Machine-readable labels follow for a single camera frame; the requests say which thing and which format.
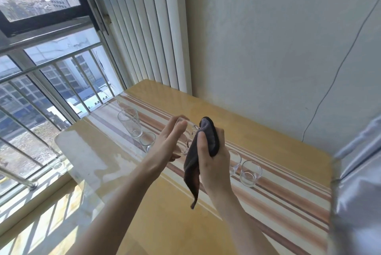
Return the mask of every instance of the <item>wall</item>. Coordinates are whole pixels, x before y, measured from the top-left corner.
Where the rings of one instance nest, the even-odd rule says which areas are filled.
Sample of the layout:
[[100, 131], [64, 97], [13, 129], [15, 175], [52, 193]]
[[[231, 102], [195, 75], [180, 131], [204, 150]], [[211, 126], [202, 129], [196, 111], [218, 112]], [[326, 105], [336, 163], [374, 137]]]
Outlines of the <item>wall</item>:
[[[186, 0], [193, 95], [301, 140], [377, 0]], [[304, 142], [331, 154], [381, 110], [381, 3]]]

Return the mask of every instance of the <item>table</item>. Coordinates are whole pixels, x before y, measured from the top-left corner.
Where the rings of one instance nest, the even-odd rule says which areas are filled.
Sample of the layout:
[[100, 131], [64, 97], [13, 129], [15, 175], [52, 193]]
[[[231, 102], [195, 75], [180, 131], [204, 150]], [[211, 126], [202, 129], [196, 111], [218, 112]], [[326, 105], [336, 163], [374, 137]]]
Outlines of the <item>table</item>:
[[[280, 254], [325, 254], [331, 192], [330, 157], [322, 151], [162, 84], [144, 80], [119, 94], [56, 137], [84, 180], [103, 201], [144, 157], [117, 119], [132, 106], [143, 129], [159, 134], [172, 114], [194, 123], [209, 116], [225, 129], [226, 145], [262, 166], [253, 188], [231, 178], [250, 220]], [[235, 254], [229, 231], [201, 188], [198, 203], [183, 182], [184, 158], [169, 163], [145, 195], [120, 254]]]

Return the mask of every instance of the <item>table runner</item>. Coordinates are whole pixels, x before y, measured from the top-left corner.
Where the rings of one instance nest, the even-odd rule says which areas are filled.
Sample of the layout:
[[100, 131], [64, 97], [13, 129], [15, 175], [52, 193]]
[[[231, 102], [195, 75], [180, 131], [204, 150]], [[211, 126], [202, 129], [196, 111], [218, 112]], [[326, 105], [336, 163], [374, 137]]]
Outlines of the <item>table runner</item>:
[[[159, 135], [172, 114], [129, 94], [122, 93], [92, 112], [86, 119], [120, 145], [137, 161], [145, 155], [140, 144], [132, 139], [117, 119], [122, 108], [136, 108], [146, 132]], [[266, 158], [226, 141], [228, 149], [240, 153], [243, 161], [254, 160], [263, 168], [263, 175], [254, 187], [239, 181], [238, 172], [231, 177], [237, 195], [250, 220], [255, 222], [280, 254], [325, 254], [331, 193], [329, 188], [302, 177]], [[167, 180], [192, 196], [183, 182], [182, 157], [167, 165]], [[200, 203], [216, 216], [202, 184]]]

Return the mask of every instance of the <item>person's left hand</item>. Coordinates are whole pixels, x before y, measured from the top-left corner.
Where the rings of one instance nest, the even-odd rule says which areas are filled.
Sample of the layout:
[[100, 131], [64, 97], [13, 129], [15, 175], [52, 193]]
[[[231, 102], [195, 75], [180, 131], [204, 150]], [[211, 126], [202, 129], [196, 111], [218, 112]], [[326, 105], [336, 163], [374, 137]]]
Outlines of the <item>person's left hand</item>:
[[142, 161], [142, 163], [154, 171], [157, 177], [159, 177], [169, 161], [174, 161], [178, 158], [173, 154], [173, 151], [180, 136], [187, 128], [187, 121], [180, 121], [176, 124], [180, 117], [189, 120], [184, 115], [172, 117]]

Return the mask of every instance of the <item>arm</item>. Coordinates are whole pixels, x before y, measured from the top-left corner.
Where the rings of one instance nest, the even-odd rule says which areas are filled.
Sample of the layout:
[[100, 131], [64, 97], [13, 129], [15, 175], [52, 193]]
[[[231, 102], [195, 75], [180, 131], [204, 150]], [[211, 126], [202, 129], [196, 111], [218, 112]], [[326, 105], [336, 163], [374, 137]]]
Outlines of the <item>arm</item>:
[[175, 123], [173, 117], [165, 126], [155, 144], [143, 161], [131, 172], [125, 183], [104, 206], [86, 233], [72, 246], [67, 255], [112, 255], [135, 216], [141, 200], [150, 185], [159, 177], [168, 161], [173, 161], [172, 152], [187, 123]]
[[209, 156], [208, 142], [203, 132], [198, 133], [197, 151], [202, 183], [213, 205], [227, 223], [238, 254], [278, 255], [260, 229], [250, 221], [230, 184], [230, 155], [225, 147], [224, 130], [217, 128], [220, 149]]

